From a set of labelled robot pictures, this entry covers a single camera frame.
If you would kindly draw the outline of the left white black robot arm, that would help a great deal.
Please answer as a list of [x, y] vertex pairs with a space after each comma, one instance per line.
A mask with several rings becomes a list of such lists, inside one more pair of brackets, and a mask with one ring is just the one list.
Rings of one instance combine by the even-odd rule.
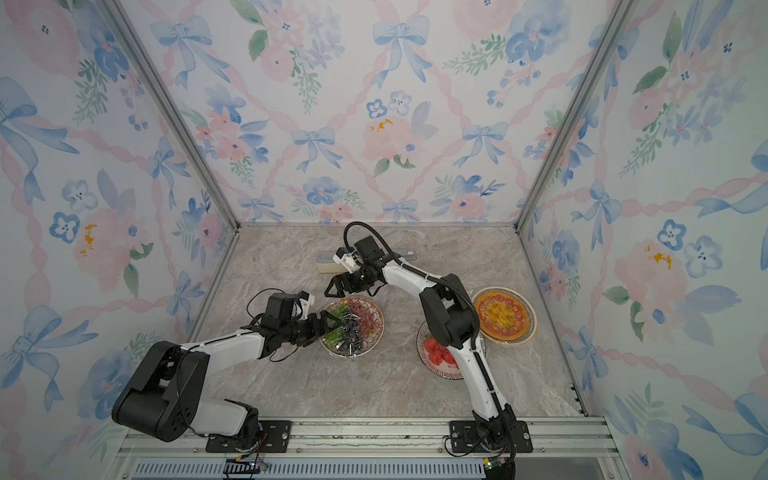
[[275, 290], [265, 310], [232, 333], [197, 343], [155, 343], [113, 405], [113, 422], [163, 442], [191, 432], [240, 452], [255, 450], [266, 438], [258, 409], [205, 399], [206, 381], [238, 364], [269, 358], [285, 344], [309, 346], [342, 324], [326, 310], [312, 312], [313, 301], [304, 291]]

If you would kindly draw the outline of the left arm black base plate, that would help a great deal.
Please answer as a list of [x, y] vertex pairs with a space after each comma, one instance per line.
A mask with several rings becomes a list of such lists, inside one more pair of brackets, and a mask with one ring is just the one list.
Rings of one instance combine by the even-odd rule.
[[293, 423], [289, 420], [258, 420], [247, 423], [235, 436], [210, 434], [207, 453], [285, 453]]

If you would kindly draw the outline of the cream plastic wrap dispenser box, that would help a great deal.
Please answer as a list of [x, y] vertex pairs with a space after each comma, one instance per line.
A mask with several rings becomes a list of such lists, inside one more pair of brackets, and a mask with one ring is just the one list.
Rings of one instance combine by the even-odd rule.
[[[408, 262], [418, 260], [418, 252], [414, 249], [398, 250], [397, 253], [400, 254], [403, 259]], [[315, 255], [315, 266], [317, 267], [319, 273], [339, 274], [346, 272], [346, 269], [343, 265], [340, 265], [334, 261], [334, 255], [335, 252], [330, 250], [320, 251]]]

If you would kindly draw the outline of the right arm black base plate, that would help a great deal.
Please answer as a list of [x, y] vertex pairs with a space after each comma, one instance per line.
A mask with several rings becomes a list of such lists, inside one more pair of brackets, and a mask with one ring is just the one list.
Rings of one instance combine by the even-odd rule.
[[469, 453], [532, 453], [534, 450], [528, 425], [514, 421], [504, 425], [487, 426], [484, 422], [452, 420], [448, 423], [450, 451], [457, 455]]

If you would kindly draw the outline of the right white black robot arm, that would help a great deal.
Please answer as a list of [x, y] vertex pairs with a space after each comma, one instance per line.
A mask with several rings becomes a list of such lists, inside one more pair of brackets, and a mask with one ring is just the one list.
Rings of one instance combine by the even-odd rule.
[[517, 418], [479, 348], [479, 315], [454, 274], [437, 276], [407, 262], [383, 236], [362, 221], [348, 223], [344, 246], [333, 260], [344, 271], [332, 277], [324, 295], [344, 298], [370, 293], [376, 283], [393, 286], [417, 298], [431, 335], [448, 349], [468, 389], [478, 435], [490, 451], [517, 454], [514, 442]]

